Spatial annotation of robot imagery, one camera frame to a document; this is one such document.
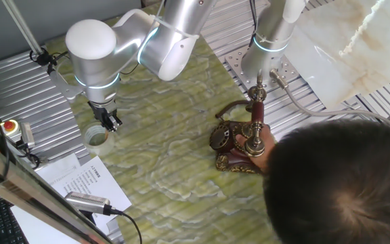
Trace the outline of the person bare hand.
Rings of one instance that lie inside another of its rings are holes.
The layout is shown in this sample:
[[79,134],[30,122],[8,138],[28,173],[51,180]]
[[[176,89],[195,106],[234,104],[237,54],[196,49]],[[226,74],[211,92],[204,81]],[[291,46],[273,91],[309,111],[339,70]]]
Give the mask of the person bare hand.
[[276,145],[275,138],[272,136],[270,128],[268,125],[264,124],[263,129],[261,131],[260,135],[265,150],[262,155],[258,157],[249,157],[249,159],[263,172],[266,173],[268,170],[267,160],[270,154],[270,151],[273,149],[273,147]]

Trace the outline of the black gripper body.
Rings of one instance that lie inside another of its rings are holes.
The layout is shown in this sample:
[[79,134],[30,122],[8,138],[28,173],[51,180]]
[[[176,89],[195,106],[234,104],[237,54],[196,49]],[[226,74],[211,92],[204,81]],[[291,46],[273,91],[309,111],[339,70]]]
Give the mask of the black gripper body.
[[95,104],[92,101],[88,101],[88,105],[93,111],[94,118],[99,121],[102,125],[102,121],[104,119],[110,119],[110,115],[116,116],[116,109],[112,108],[108,110],[106,107],[100,106],[99,104]]

